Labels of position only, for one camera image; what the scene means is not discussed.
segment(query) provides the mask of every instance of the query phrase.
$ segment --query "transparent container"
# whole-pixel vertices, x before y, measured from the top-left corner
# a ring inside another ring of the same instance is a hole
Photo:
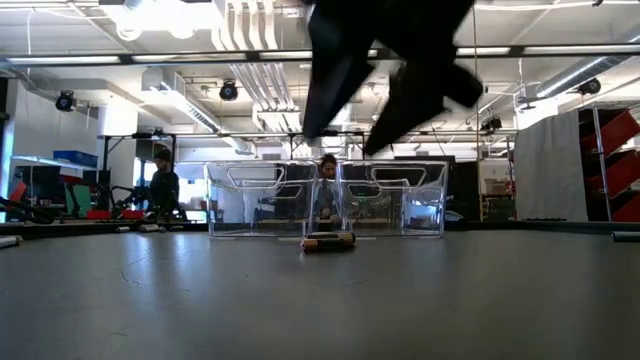
[[[313,161],[220,161],[205,165],[214,238],[303,237],[311,221]]]
[[[441,236],[447,194],[444,161],[339,164],[341,224],[360,236]]]

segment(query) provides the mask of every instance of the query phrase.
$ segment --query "seated person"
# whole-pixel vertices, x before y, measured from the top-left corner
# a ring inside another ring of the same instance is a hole
[[[335,231],[340,228],[340,215],[333,191],[329,187],[328,180],[336,177],[337,161],[335,156],[327,154],[322,157],[320,163],[320,176],[322,181],[316,195],[314,215],[318,221],[318,231]]]
[[[173,210],[180,210],[178,198],[180,184],[178,175],[171,169],[171,152],[167,149],[160,150],[153,158],[158,171],[153,174],[149,185],[151,201],[149,210],[159,208],[162,215],[170,215]]]

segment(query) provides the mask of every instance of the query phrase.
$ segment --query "ceiling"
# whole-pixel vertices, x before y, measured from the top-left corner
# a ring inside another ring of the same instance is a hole
[[[46,4],[47,8],[31,6]],[[77,53],[116,53],[132,51],[136,53],[163,53],[182,51],[215,51],[209,30],[198,30],[188,39],[180,40],[166,31],[145,32],[132,42],[122,41],[116,35],[116,26],[111,19],[104,18],[104,12],[98,9],[95,1],[75,1],[80,10],[91,20],[82,18],[77,11],[67,7],[63,0],[18,1],[7,0],[0,3],[0,53],[2,54],[77,54]],[[621,42],[620,36],[637,26],[640,4],[629,1],[628,5],[607,5],[604,2],[598,8],[591,6],[571,6],[573,3],[585,3],[577,0],[533,0],[533,1],[478,1],[474,14],[470,13],[458,31],[456,40],[465,46],[510,45],[510,44],[574,44]],[[246,5],[243,8],[245,34],[248,33],[249,14]],[[275,2],[275,39],[280,49],[309,48],[296,1]],[[429,34],[416,39],[416,46],[428,46]],[[569,66],[580,61],[579,58],[536,58],[508,60],[466,60],[460,63],[479,77],[488,87],[488,93],[479,104],[479,109],[487,109],[494,103],[493,114],[500,115],[503,126],[513,126],[514,108],[511,91],[524,83],[528,91],[535,89],[537,83],[544,82]],[[388,92],[388,75],[397,68],[394,62],[382,62],[374,74],[363,85],[361,91],[352,99],[350,127],[367,129],[374,123],[375,115],[384,106]],[[53,79],[104,79],[119,89],[126,91],[145,106],[152,109],[141,115],[140,121],[181,131],[204,131],[193,121],[170,106],[153,104],[146,98],[148,91],[142,91],[140,78],[146,69],[138,66],[108,68],[50,68],[36,72],[31,76]],[[224,79],[234,75],[228,65],[179,66],[164,69],[168,73],[179,73],[185,80],[193,101],[216,116],[224,125],[225,131],[256,131],[251,120],[253,101],[239,83],[240,94],[236,101],[225,102],[218,96],[219,87]],[[309,64],[284,63],[287,86],[295,104],[304,112],[306,92],[309,82]],[[633,83],[640,70],[640,61],[632,59],[598,76],[603,89],[598,101],[637,100],[640,85]],[[628,86],[617,89],[621,84]],[[577,95],[563,95],[561,102],[567,107],[580,103]],[[453,107],[452,114],[442,116],[426,125],[451,130],[464,130],[475,126],[475,110]]]

